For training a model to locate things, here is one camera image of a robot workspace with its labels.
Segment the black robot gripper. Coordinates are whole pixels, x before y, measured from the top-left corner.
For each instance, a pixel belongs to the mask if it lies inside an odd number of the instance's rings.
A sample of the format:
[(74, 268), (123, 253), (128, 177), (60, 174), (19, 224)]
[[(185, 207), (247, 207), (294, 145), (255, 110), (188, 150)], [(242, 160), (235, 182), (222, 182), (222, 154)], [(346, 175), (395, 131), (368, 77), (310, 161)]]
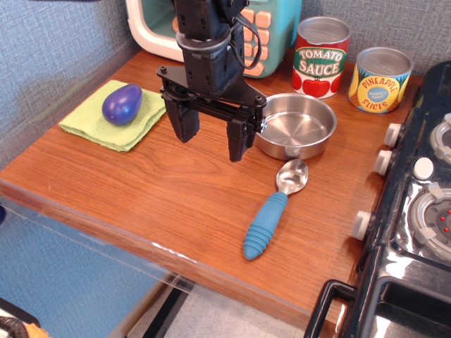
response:
[(183, 66), (161, 66), (166, 112), (176, 137), (183, 143), (199, 131), (199, 112), (227, 120), (231, 162), (238, 162), (266, 127), (266, 97), (243, 77), (240, 59), (229, 46), (213, 53), (185, 51)]

